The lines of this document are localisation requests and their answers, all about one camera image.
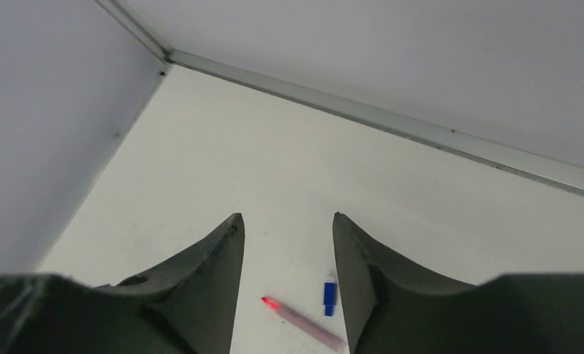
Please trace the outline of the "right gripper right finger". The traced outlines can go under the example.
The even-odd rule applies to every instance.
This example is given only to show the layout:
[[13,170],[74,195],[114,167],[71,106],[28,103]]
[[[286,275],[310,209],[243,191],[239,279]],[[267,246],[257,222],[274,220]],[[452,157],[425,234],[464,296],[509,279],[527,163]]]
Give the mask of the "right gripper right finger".
[[352,353],[584,353],[584,273],[441,275],[333,219]]

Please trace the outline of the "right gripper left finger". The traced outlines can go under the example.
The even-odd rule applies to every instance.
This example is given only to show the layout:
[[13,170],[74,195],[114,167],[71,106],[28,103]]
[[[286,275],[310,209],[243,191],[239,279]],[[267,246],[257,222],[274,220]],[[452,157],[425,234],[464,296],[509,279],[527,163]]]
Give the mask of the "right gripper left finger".
[[244,245],[234,213],[116,285],[0,274],[0,353],[228,353]]

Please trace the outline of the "blue pen cap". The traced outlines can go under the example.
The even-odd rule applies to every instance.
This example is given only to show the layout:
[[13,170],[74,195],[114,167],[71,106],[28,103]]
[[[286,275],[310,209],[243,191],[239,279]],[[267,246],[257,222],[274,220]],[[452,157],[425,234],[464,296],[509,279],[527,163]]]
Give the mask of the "blue pen cap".
[[323,309],[327,317],[334,316],[337,304],[337,283],[328,281],[323,286]]

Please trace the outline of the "pink pen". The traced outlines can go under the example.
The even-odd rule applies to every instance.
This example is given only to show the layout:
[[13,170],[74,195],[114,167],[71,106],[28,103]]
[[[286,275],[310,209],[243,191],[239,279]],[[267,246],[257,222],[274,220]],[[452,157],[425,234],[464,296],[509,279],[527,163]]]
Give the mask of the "pink pen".
[[264,305],[269,307],[279,317],[290,323],[294,327],[306,333],[317,342],[330,348],[335,353],[343,353],[348,349],[348,344],[340,336],[330,332],[312,319],[309,319],[290,306],[268,296],[262,296]]

